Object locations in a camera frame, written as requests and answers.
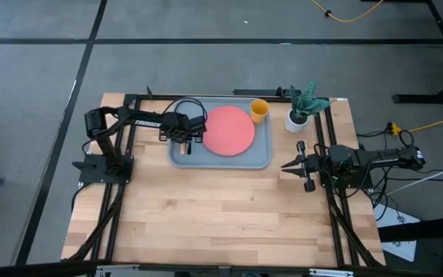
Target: pink plate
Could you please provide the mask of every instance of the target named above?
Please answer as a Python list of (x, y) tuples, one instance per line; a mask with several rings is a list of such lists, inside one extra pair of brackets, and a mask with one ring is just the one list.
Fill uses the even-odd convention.
[(218, 155), (237, 155), (254, 140), (255, 127), (247, 112), (232, 106), (211, 110), (203, 135), (206, 148)]

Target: wooden tabletop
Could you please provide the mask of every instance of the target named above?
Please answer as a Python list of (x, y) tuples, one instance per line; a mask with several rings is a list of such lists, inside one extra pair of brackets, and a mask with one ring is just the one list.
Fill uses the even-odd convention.
[[(121, 106), (123, 98), (104, 94), (102, 105)], [(357, 148), (348, 101), (337, 100), (331, 113), (338, 144)], [(169, 103), (142, 101), (141, 110), (161, 112)], [(281, 165), (295, 158), (298, 140), (318, 142), (315, 121), (310, 118), (303, 132), (291, 134), (284, 126), (290, 104), (270, 105), (273, 157), (262, 170), (176, 168), (168, 160), (168, 144), (158, 141), (158, 130), (137, 127), (135, 164), (125, 189), (113, 262), (335, 267), (325, 190), (306, 193), (302, 179), (280, 172)], [(324, 112), (321, 118), (329, 145)], [(114, 120), (109, 117), (109, 124)], [(97, 145), (91, 150), (100, 152)], [(313, 154), (311, 147), (306, 154)], [(313, 178), (320, 183), (317, 174)], [(104, 187), (90, 185), (77, 197), (62, 258), (74, 254), (95, 227)], [(349, 206), (358, 237), (385, 263), (370, 200), (360, 192), (349, 199)], [(105, 256), (107, 238), (108, 229), (99, 258)], [(350, 263), (343, 231), (341, 238)]]

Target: green leaves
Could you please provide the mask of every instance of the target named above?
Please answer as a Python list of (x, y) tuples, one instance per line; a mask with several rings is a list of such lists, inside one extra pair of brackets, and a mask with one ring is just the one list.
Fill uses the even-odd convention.
[(303, 93), (297, 92), (293, 85), (290, 86), (291, 109), (296, 118), (318, 114), (331, 104), (328, 100), (314, 98), (316, 86), (316, 77), (311, 79)]

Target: yellow cup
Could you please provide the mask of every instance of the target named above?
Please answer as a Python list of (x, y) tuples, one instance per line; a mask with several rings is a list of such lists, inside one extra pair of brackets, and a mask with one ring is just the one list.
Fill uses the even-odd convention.
[(251, 118), (255, 124), (261, 123), (269, 112), (269, 104), (262, 100), (256, 99), (251, 103)]

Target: gray tray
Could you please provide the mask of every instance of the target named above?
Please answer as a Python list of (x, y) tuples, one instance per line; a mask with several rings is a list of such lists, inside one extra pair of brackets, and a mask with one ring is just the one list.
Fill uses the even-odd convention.
[[(251, 102), (255, 98), (239, 97), (196, 97), (201, 101), (206, 111), (220, 106), (234, 106), (251, 114)], [(190, 102), (183, 102), (177, 109), (189, 118), (202, 114), (201, 108)], [(168, 157), (171, 162), (182, 168), (210, 168), (210, 169), (263, 169), (271, 162), (271, 125), (269, 116), (261, 124), (255, 125), (255, 137), (251, 146), (243, 153), (234, 156), (222, 156), (213, 153), (202, 143), (192, 143), (190, 155), (181, 155), (181, 146), (171, 143), (168, 147)]]

